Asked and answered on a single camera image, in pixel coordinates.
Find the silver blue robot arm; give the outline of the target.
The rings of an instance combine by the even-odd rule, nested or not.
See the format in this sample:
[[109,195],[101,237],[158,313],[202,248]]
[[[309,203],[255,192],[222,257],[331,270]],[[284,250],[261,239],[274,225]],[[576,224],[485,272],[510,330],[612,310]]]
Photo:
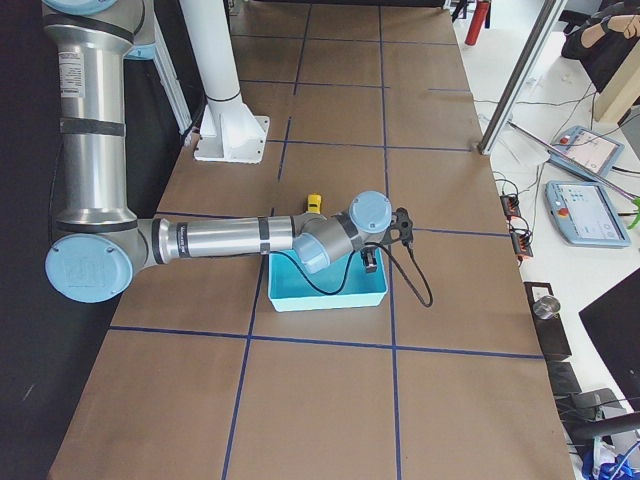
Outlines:
[[333,216],[302,213],[174,223],[141,219],[127,204],[124,61],[154,45],[149,1],[46,1],[58,49],[66,206],[45,261],[50,284],[83,303],[109,300],[143,269],[177,259],[292,250],[303,270],[355,254],[370,258],[399,224],[389,199],[359,194]]

